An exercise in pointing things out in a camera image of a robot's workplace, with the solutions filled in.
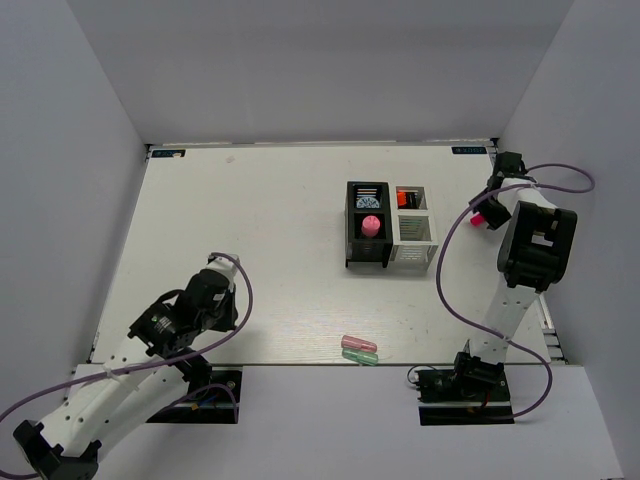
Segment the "left blue table label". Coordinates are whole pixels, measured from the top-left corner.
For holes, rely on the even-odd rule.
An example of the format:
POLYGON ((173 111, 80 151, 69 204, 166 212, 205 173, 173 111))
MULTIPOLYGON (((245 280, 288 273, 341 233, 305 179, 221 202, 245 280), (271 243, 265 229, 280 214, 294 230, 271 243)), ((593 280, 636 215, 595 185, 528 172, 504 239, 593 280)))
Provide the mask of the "left blue table label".
POLYGON ((182 158, 185 155, 185 149, 154 149, 151 151, 152 158, 182 158))

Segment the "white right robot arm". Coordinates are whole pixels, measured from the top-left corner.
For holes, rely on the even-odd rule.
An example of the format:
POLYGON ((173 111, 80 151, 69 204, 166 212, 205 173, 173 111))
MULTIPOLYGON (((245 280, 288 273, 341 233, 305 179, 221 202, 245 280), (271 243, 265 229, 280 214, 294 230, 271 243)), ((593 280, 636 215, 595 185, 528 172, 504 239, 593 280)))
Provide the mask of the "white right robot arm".
POLYGON ((509 347, 529 307, 563 278, 578 223, 537 189, 522 155, 499 153, 474 215, 491 230, 506 228, 497 255, 499 281, 491 304, 451 374, 453 390, 472 399, 500 381, 509 347))

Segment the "white slotted organizer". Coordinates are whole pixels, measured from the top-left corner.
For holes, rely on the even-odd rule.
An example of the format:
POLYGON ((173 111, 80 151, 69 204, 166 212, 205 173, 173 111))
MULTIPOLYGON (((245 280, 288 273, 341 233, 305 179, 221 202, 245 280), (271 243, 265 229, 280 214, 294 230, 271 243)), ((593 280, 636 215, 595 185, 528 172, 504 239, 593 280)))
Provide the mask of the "white slotted organizer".
POLYGON ((392 184, 390 194, 393 234, 390 264, 401 269, 426 271, 439 248, 429 190, 423 186, 392 184), (415 191, 419 198, 419 207, 415 210, 399 209, 396 199, 398 189, 415 191))

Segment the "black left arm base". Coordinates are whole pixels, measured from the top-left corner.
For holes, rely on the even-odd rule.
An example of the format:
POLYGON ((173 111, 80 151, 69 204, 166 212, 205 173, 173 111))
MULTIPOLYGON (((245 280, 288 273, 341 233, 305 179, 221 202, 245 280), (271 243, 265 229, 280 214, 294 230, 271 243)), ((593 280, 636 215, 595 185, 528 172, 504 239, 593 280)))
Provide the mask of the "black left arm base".
POLYGON ((234 425, 240 414, 243 369, 214 368, 209 380, 189 386, 188 396, 151 416, 149 424, 234 425))

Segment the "black slotted organizer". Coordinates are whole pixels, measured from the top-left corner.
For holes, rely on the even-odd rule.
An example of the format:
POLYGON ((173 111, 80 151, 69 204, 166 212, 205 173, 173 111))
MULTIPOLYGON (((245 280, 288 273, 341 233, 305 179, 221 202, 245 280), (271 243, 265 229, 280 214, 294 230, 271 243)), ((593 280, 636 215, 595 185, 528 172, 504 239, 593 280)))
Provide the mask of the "black slotted organizer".
POLYGON ((345 267, 351 263, 379 263, 386 268, 390 261, 393 245, 391 225, 391 200, 387 182, 348 181, 345 197, 345 267), (360 196, 375 196, 380 200, 379 209, 357 209, 356 199, 360 196), (381 223, 375 238, 361 234, 361 222, 367 215, 377 216, 381 223))

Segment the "orange cap black highlighter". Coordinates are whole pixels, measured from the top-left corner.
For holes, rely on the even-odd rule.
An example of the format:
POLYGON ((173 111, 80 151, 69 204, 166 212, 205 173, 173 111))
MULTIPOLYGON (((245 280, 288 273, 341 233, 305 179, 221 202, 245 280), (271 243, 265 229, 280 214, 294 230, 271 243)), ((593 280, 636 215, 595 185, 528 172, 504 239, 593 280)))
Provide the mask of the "orange cap black highlighter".
POLYGON ((415 210, 419 207, 419 198, 415 191, 398 189, 396 191, 396 199, 399 209, 415 210))

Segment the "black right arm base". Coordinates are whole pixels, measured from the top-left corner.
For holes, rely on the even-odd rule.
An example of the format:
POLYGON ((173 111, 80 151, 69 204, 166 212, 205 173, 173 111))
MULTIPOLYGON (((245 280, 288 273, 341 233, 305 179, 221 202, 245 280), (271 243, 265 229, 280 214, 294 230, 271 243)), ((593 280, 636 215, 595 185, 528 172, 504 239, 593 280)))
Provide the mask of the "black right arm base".
POLYGON ((488 363, 469 353, 456 354, 450 367, 416 365, 406 380, 418 394, 421 426, 511 425, 511 404, 504 364, 488 363))

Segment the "pink translucent eraser case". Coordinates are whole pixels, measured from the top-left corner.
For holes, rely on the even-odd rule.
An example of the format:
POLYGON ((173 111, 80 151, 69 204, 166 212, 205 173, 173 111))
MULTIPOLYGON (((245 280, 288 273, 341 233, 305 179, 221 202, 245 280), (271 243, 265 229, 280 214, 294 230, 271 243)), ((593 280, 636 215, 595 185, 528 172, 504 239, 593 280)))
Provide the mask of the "pink translucent eraser case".
POLYGON ((341 347, 368 353, 377 352, 377 345, 375 343, 349 335, 344 335, 341 338, 341 347))

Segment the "right blue table label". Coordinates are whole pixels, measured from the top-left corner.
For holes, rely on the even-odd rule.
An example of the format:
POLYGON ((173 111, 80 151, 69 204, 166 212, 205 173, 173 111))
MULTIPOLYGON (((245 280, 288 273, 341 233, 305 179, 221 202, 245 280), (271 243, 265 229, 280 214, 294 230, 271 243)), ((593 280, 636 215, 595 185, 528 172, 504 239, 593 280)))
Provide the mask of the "right blue table label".
POLYGON ((486 155, 487 149, 484 146, 452 146, 454 155, 486 155))

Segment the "blue table label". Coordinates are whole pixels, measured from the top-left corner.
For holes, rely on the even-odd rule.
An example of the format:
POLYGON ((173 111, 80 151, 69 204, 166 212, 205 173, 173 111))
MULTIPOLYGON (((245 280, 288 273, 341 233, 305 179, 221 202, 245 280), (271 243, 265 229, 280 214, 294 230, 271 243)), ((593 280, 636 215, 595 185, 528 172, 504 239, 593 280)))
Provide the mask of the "blue table label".
POLYGON ((454 155, 486 155, 487 149, 484 146, 452 146, 454 155))
POLYGON ((154 149, 151 151, 152 158, 182 158, 185 155, 185 149, 154 149))

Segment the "pink cap crayon bottle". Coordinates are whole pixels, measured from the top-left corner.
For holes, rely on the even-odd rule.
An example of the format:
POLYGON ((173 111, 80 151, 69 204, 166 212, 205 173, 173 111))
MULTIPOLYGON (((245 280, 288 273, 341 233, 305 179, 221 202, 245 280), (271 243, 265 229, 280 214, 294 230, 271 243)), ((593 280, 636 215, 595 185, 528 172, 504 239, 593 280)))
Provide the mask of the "pink cap crayon bottle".
POLYGON ((375 238, 381 229, 382 223, 375 215, 367 215, 361 222, 361 234, 366 238, 375 238))

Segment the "pink cap black highlighter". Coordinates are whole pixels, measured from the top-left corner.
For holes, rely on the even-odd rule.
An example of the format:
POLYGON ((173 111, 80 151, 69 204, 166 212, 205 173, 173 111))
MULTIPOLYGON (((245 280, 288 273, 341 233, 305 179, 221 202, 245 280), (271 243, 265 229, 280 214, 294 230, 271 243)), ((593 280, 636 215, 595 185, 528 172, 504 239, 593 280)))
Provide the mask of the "pink cap black highlighter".
POLYGON ((476 214, 471 218, 470 222, 473 226, 480 226, 485 223, 485 219, 481 214, 476 214))

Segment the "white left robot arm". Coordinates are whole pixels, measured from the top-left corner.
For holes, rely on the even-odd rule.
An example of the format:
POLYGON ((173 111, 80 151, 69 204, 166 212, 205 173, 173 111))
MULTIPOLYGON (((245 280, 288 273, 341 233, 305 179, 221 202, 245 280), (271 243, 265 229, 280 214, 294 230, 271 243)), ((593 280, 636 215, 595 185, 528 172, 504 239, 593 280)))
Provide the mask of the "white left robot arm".
POLYGON ((204 332, 235 330, 236 273, 226 260, 211 260, 138 317, 103 364, 103 378, 16 427, 13 437, 37 478, 91 479, 111 448, 171 403, 199 403, 229 389, 191 346, 204 332))

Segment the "green translucent eraser case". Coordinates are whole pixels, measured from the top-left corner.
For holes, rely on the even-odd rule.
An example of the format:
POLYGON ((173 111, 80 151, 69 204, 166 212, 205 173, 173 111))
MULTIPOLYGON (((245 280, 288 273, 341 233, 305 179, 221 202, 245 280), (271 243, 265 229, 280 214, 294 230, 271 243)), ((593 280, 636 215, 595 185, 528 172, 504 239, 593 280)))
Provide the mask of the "green translucent eraser case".
POLYGON ((359 349, 343 348, 342 357, 350 362, 366 366, 375 366, 379 362, 379 357, 376 353, 359 349))

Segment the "blue white round tub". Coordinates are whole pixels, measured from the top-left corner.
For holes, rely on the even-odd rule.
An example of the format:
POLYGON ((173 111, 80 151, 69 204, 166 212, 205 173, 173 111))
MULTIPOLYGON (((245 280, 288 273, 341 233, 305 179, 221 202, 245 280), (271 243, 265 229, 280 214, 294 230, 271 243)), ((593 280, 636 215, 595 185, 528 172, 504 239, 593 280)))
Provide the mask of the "blue white round tub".
POLYGON ((357 209, 379 209, 381 207, 380 200, 375 196, 360 196, 356 199, 355 207, 357 209))

